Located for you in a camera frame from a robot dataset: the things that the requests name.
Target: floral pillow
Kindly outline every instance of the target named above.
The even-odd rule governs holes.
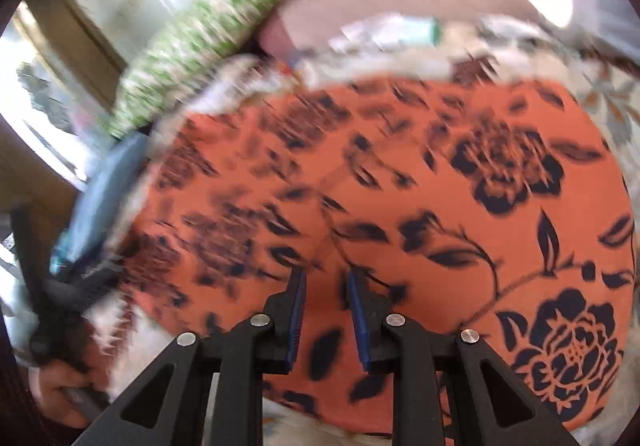
[[[120,79],[110,133],[145,125],[209,83],[282,0],[194,0],[149,43]]]

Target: human hand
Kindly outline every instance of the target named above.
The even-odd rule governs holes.
[[[100,353],[93,338],[89,338],[84,348],[82,361],[89,368],[85,374],[60,360],[52,360],[45,366],[29,370],[31,394],[44,417],[70,428],[86,428],[89,422],[74,407],[64,389],[92,384],[96,390],[104,390],[108,384],[105,356]]]

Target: leaf pattern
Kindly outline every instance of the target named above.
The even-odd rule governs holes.
[[[509,112],[511,114],[520,114],[527,110],[527,99],[524,96],[520,96],[509,103]]]
[[[572,141],[552,141],[551,148],[576,163],[591,163],[592,161],[602,159],[602,154],[596,149],[581,147]]]
[[[301,152],[321,145],[327,134],[340,130],[350,120],[351,112],[326,92],[306,92],[287,103],[282,115],[270,111],[266,132],[276,136],[287,151]]]
[[[322,206],[341,213],[347,213],[347,210],[345,210],[337,200],[326,195],[322,195]]]
[[[399,102],[412,107],[422,107],[429,109],[429,106],[422,99],[422,97],[412,90],[402,88],[398,85],[394,85],[393,87],[391,87],[391,90],[393,91],[394,96],[396,97],[396,99],[398,99]]]
[[[377,224],[367,222],[345,224],[336,230],[335,234],[343,239],[354,242],[389,242],[385,230]]]
[[[286,220],[273,204],[265,205],[267,208],[266,226],[267,229],[279,237],[294,237],[300,235],[300,232],[293,227],[293,224]]]
[[[402,235],[402,251],[423,254],[430,248],[434,233],[440,232],[442,225],[438,216],[427,210],[420,210],[417,216],[404,219],[398,224],[398,232]]]
[[[313,194],[313,188],[306,185],[292,186],[276,194],[276,199],[281,201],[302,201]]]
[[[444,267],[458,268],[475,264],[478,261],[478,253],[471,249],[450,248],[431,253],[427,258]]]
[[[316,410],[316,398],[309,394],[301,394],[299,392],[293,392],[292,390],[286,390],[284,394],[282,394],[282,399],[285,402],[294,403],[295,406],[299,407],[300,410],[307,415],[312,415],[315,418],[320,417]]]
[[[550,103],[553,106],[558,107],[561,110],[564,110],[564,102],[562,102],[561,97],[559,97],[555,92],[550,89],[546,89],[544,87],[540,87],[538,89],[538,94],[540,97],[546,102]]]
[[[442,101],[447,107],[457,111],[463,111],[465,109],[465,102],[463,102],[460,96],[445,95],[442,96]]]
[[[388,136],[395,136],[396,134],[401,134],[405,131],[408,131],[412,127],[412,123],[410,119],[398,119],[398,121],[387,123],[386,134]]]
[[[351,140],[351,144],[353,144],[363,152],[366,152],[371,148],[371,143],[362,134],[354,134],[353,139]]]
[[[507,350],[511,352],[517,343],[516,330],[519,336],[522,337],[527,334],[529,324],[527,324],[527,320],[522,314],[514,311],[501,311],[495,313],[495,315],[498,317],[498,320],[500,320]]]
[[[399,190],[409,190],[412,186],[417,185],[417,182],[415,182],[415,179],[412,178],[410,175],[407,175],[397,170],[394,170],[393,174],[394,174],[394,180],[393,180],[394,184],[396,185],[396,188],[398,188]]]
[[[361,185],[375,190],[382,189],[378,180],[373,177],[373,175],[371,175],[369,170],[362,167],[356,167],[353,169],[353,174],[356,178],[356,181],[358,181],[358,183],[360,183]]]
[[[431,150],[425,149],[424,154],[422,155],[424,162],[427,164],[431,171],[436,171],[436,160],[431,153]]]
[[[616,148],[620,148],[631,141],[633,129],[628,116],[625,116],[620,108],[612,102],[607,103],[605,124]]]
[[[598,236],[598,241],[607,248],[623,246],[634,233],[634,222],[630,214],[624,214],[607,231]]]
[[[335,363],[338,348],[342,342],[342,329],[333,328],[314,341],[309,359],[308,377],[312,381],[321,381]]]
[[[290,246],[273,246],[269,248],[269,253],[277,263],[285,267],[296,267],[301,265],[302,257]]]
[[[616,273],[603,273],[602,281],[609,289],[619,289],[620,287],[633,283],[634,274],[630,269]]]
[[[560,254],[560,242],[556,229],[544,211],[538,222],[538,245],[543,259],[543,271],[553,275]]]
[[[351,389],[349,402],[356,403],[363,399],[371,399],[381,394],[385,388],[386,376],[382,374],[368,374],[359,379]]]
[[[350,83],[349,88],[358,94],[380,94],[385,88],[378,81],[363,81]]]

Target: black flower pattern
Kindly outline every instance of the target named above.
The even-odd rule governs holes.
[[[161,282],[165,275],[180,261],[180,253],[174,249],[169,239],[142,233],[137,239],[137,252],[127,263],[130,281],[137,285]]]
[[[450,160],[473,182],[473,196],[489,213],[503,215],[534,195],[559,196],[564,169],[540,134],[484,119],[458,142]]]
[[[508,314],[519,323],[521,334],[526,331],[522,315]],[[503,327],[510,325],[501,320]],[[582,411],[590,392],[610,387],[623,354],[613,337],[615,328],[610,303],[588,306],[580,291],[566,289],[540,305],[528,336],[521,335],[524,345],[511,368],[551,412],[567,422]]]
[[[202,214],[185,215],[185,226],[195,230],[184,247],[198,258],[196,283],[225,287],[233,297],[233,281],[254,271],[254,237],[258,232],[260,213],[231,203],[223,203],[216,219]]]
[[[283,116],[272,116],[266,128],[282,140],[288,150],[306,150],[350,118],[351,113],[347,109],[322,92],[315,96],[298,96]]]
[[[289,156],[266,149],[266,157],[267,159],[250,169],[251,175],[256,179],[277,175],[283,181],[290,182],[301,172],[298,162]]]
[[[167,156],[160,169],[158,189],[182,189],[195,177],[195,168],[207,177],[217,177],[218,171],[213,168],[192,141],[183,134],[177,136],[178,144]]]
[[[451,63],[453,67],[451,81],[467,88],[477,83],[493,83],[494,80],[489,73],[496,75],[495,57],[490,54],[482,54],[478,57],[469,54],[468,57],[468,60]]]
[[[432,211],[421,210],[398,224],[402,235],[402,251],[406,253],[426,253],[430,247],[433,232],[442,232],[440,220]]]

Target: black tongs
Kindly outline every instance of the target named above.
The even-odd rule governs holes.
[[[444,446],[443,387],[456,446],[577,446],[475,330],[425,330],[394,312],[357,269],[348,273],[347,296],[363,368],[394,375],[394,446]]]
[[[296,361],[306,275],[294,269],[282,293],[229,332],[180,334],[74,446],[215,446],[262,444],[262,375],[288,374]],[[215,411],[204,434],[214,373]]]
[[[97,275],[81,279],[77,285],[52,281],[46,266],[37,260],[36,237],[27,205],[15,206],[10,221],[24,285],[31,308],[38,317],[27,355],[33,365],[46,366],[51,360],[58,359],[84,374],[88,368],[82,361],[82,352],[91,336],[82,312],[90,306],[96,292],[105,293],[115,286],[116,272],[111,269],[99,271]],[[78,268],[83,266],[83,263],[77,265]],[[64,302],[52,292],[54,287],[63,295],[60,298]],[[64,388],[63,391],[89,422],[109,406],[107,394],[92,386]]]

